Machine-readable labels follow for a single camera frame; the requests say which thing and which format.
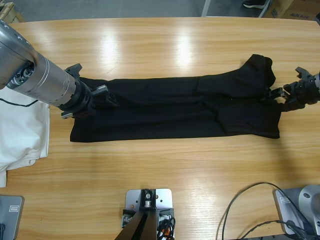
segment gray floor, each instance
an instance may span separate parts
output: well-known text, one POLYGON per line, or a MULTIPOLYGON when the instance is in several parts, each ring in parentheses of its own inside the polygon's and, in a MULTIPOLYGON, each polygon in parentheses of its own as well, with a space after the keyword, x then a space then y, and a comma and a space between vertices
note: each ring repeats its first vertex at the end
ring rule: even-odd
MULTIPOLYGON (((257 17, 261 10, 243 0, 211 0, 209 16, 257 17)), ((27 22, 135 17, 200 17, 205 0, 5 0, 14 2, 27 22)))

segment shoe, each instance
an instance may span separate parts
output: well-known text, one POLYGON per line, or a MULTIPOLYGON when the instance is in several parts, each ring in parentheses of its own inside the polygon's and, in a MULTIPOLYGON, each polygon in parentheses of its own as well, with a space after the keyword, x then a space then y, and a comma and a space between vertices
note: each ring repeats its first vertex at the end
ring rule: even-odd
POLYGON ((266 6, 266 0, 247 0, 243 2, 243 6, 248 9, 263 9, 266 6))

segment cardboard box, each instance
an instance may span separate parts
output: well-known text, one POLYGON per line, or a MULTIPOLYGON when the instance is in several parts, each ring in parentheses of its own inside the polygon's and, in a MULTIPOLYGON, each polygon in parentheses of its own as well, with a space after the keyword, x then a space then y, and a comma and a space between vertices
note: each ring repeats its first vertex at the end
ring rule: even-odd
POLYGON ((0 11, 0 19, 8 24, 24 22, 24 18, 14 7, 15 4, 13 2, 6 3, 0 11))
POLYGON ((320 13, 320 0, 273 0, 264 18, 314 21, 320 13))

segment white cloth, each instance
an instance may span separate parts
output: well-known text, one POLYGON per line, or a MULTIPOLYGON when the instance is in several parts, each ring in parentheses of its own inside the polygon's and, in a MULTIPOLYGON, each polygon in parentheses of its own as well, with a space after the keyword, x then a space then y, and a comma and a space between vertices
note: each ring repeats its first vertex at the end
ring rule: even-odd
MULTIPOLYGON (((0 98, 21 105, 34 101, 7 87, 0 90, 0 98)), ((31 166, 48 156, 49 132, 48 104, 38 101, 23 107, 0 101, 0 188, 6 186, 6 170, 31 166)))

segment cable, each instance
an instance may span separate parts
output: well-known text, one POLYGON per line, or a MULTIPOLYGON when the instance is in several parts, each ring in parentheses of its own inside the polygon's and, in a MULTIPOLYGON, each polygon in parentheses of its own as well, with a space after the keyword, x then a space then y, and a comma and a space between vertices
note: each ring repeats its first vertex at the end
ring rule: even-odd
POLYGON ((3 98, 0 98, 0 101, 5 102, 6 104, 10 104, 10 105, 14 105, 14 106, 19 106, 19 107, 25 107, 25 108, 30 107, 31 105, 33 105, 33 104, 35 104, 36 102, 38 102, 38 100, 35 100, 35 101, 33 101, 32 103, 30 103, 30 104, 22 105, 22 104, 17 104, 17 103, 13 103, 13 102, 4 100, 3 98))
POLYGON ((166 240, 175 240, 174 238, 175 226, 176 226, 176 219, 174 217, 170 219, 164 219, 158 228, 156 239, 162 240, 163 238, 165 238, 166 240))
MULTIPOLYGON (((223 226, 222 226, 222 236, 221 236, 221 239, 224 240, 224 236, 225 236, 225 228, 226 228, 226 223, 227 223, 227 217, 228 217, 228 213, 229 213, 229 210, 231 208, 231 205, 234 203, 234 201, 241 195, 243 194, 245 191, 247 191, 248 189, 254 187, 254 186, 257 186, 257 185, 261 185, 261 184, 267 184, 267 185, 271 185, 273 187, 275 187, 276 189, 278 189, 282 195, 284 195, 290 202, 291 204, 294 206, 294 208, 297 210, 297 212, 305 219, 305 221, 307 223, 310 224, 310 222, 308 221, 308 219, 303 215, 303 213, 299 210, 299 208, 293 203, 293 201, 291 201, 291 199, 288 197, 287 194, 285 194, 285 192, 280 188, 278 187, 277 185, 271 183, 271 182, 267 182, 267 181, 262 181, 262 182, 257 182, 255 184, 252 184, 252 185, 249 185, 247 186, 246 188, 242 189, 241 191, 239 191, 234 197, 233 199, 231 200, 231 202, 229 203, 228 207, 226 208, 226 211, 225 211, 225 217, 224 217, 224 221, 223 221, 223 226)), ((314 228, 312 227, 312 231, 314 233, 315 236, 317 236, 314 228)))
POLYGON ((243 235, 240 239, 245 239, 245 237, 253 232, 256 228, 262 226, 262 225, 266 225, 266 224, 271 224, 271 223, 278 223, 278 224, 285 224, 288 226, 288 228, 290 228, 292 231, 294 231, 295 234, 297 234, 299 236, 299 238, 301 239, 307 239, 306 235, 306 231, 298 226, 295 225, 295 223, 293 221, 281 221, 281 220, 272 220, 272 221, 265 221, 263 223, 257 224, 256 226, 254 226, 253 228, 251 228, 249 231, 246 232, 245 235, 243 235))

